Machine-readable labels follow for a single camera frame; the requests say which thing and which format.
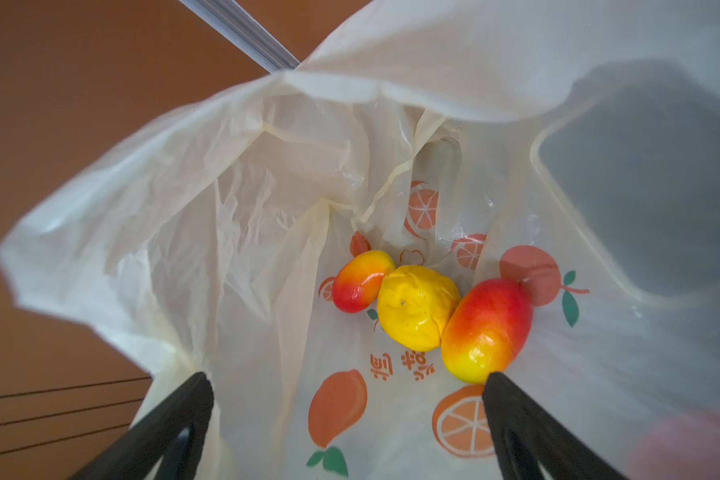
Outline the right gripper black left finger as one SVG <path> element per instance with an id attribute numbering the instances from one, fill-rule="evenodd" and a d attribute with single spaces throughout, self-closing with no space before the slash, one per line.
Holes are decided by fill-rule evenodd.
<path id="1" fill-rule="evenodd" d="M 193 479 L 214 405 L 206 375 L 182 383 L 123 437 L 72 475 L 74 479 Z"/>

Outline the red yellow peach front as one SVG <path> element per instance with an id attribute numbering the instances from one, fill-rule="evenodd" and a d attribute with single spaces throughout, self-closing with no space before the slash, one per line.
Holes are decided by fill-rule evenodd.
<path id="1" fill-rule="evenodd" d="M 383 279 L 395 269 L 393 259 L 383 251 L 358 255 L 336 276 L 332 287 L 335 306 L 350 314 L 365 310 L 377 299 Z"/>

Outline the orange yellow mango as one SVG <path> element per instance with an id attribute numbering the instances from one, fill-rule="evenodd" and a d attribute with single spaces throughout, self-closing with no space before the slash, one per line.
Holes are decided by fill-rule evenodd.
<path id="1" fill-rule="evenodd" d="M 522 351 L 531 331 L 533 306 L 516 282 L 490 279 L 459 303 L 441 342 L 446 369 L 469 384 L 483 384 L 505 370 Z"/>

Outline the cream plastic bag orange print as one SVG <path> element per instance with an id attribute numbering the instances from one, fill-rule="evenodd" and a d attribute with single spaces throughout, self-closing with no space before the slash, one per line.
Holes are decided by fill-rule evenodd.
<path id="1" fill-rule="evenodd" d="M 720 302 L 625 292 L 535 169 L 543 116 L 611 63 L 720 95 L 720 1 L 375 1 L 296 69 L 177 109 L 21 219 L 23 308 L 91 327 L 213 413 L 201 479 L 497 479 L 479 386 L 330 279 L 363 243 L 536 300 L 508 377 L 630 479 L 720 479 Z"/>

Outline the yellow bumpy fruit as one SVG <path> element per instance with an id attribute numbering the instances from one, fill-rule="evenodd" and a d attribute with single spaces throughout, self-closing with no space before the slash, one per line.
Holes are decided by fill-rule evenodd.
<path id="1" fill-rule="evenodd" d="M 382 281 L 377 298 L 380 326 L 394 341 L 416 352 L 440 347 L 442 335 L 461 295 L 447 276 L 406 265 Z"/>

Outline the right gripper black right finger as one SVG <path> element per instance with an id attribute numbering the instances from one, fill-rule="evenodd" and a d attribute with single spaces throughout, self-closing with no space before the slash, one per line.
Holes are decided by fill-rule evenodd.
<path id="1" fill-rule="evenodd" d="M 622 479 L 505 374 L 489 375 L 482 393 L 495 454 L 505 479 Z"/>

